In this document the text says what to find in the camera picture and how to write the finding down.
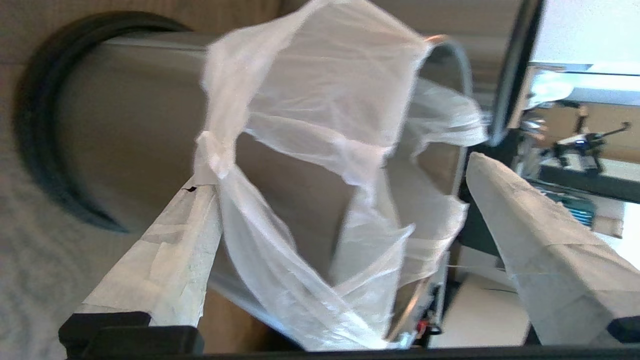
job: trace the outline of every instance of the white plastic bag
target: white plastic bag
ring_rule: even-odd
[[[429,50],[418,34],[364,0],[311,1],[209,48],[203,80],[209,108],[195,180],[218,185],[238,274],[307,350],[389,346],[384,337],[412,228],[401,229],[380,211],[378,187]],[[287,226],[235,164],[243,131],[356,188],[330,269],[338,274],[335,284],[300,257]],[[359,249],[368,249],[361,261]]]
[[[467,218],[468,205],[455,193],[439,190],[425,173],[430,169],[419,165],[417,156],[431,143],[466,147],[486,139],[486,127],[474,100],[426,79],[417,80],[402,138],[387,162],[400,223],[415,224],[406,243],[399,287],[437,271],[442,254]],[[444,172],[460,171],[457,161],[442,160],[430,160],[429,166],[445,167]]]
[[[538,69],[531,82],[532,97],[527,101],[526,109],[533,109],[543,102],[562,100],[573,92],[573,85],[563,79],[563,75]]]

